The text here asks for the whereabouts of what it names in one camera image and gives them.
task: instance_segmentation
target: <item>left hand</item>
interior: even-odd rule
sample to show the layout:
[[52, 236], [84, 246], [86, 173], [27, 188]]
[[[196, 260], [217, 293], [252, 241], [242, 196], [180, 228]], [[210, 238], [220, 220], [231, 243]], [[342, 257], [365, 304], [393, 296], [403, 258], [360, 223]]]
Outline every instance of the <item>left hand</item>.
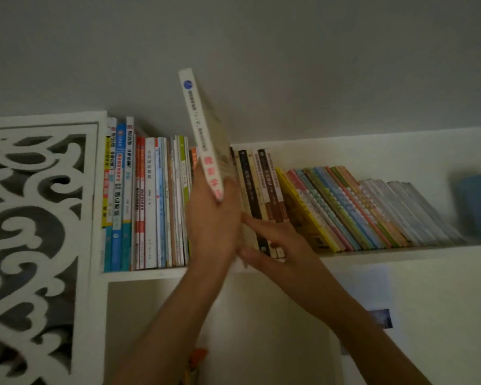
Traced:
[[198, 164], [186, 209], [187, 236], [191, 248], [190, 268], [229, 268], [239, 245], [241, 197], [237, 183], [224, 180], [224, 198], [217, 202]]

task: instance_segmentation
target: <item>hand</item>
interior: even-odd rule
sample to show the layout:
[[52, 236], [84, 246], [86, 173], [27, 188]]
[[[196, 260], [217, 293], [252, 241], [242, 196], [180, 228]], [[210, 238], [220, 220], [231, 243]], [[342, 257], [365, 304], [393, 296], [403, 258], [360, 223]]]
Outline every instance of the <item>hand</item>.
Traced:
[[273, 223], [243, 213], [243, 223], [285, 251], [284, 263], [253, 247], [244, 247], [239, 256], [248, 265], [269, 277], [292, 300], [311, 315], [328, 322], [335, 308], [349, 296], [305, 238], [290, 223]]
[[201, 165], [196, 167], [186, 209], [187, 235], [191, 248], [190, 267], [206, 270], [230, 266], [241, 229], [241, 197], [233, 179], [224, 180], [224, 198], [218, 203]]

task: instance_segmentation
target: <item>left arm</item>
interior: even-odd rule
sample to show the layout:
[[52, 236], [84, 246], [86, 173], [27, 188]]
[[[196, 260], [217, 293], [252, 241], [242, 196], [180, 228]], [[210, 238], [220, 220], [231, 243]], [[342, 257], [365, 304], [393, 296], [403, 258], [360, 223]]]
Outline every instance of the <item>left arm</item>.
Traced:
[[182, 377], [238, 243], [239, 192], [233, 180], [225, 180], [224, 187], [224, 200], [219, 204], [202, 168], [196, 168], [186, 213], [192, 261], [130, 355], [117, 368], [110, 385], [174, 385]]

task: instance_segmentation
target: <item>forearm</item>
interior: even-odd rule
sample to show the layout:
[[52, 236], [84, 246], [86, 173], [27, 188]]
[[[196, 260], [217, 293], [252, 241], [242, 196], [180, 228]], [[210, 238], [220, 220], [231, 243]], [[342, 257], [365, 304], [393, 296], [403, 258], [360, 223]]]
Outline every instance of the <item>forearm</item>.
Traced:
[[367, 385], [431, 385], [371, 315], [348, 293], [323, 311], [327, 323], [347, 349]]
[[177, 383], [227, 271], [190, 267], [111, 385]]

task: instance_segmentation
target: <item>right arm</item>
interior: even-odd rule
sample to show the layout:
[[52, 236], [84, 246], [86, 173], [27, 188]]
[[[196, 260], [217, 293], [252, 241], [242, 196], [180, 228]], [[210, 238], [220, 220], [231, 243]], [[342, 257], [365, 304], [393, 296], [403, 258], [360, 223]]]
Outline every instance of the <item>right arm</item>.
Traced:
[[243, 215], [243, 222], [281, 246], [286, 260], [278, 262], [250, 247], [243, 248], [239, 256], [331, 328], [367, 385], [431, 385], [371, 315], [341, 287], [290, 223], [272, 223], [247, 214]]

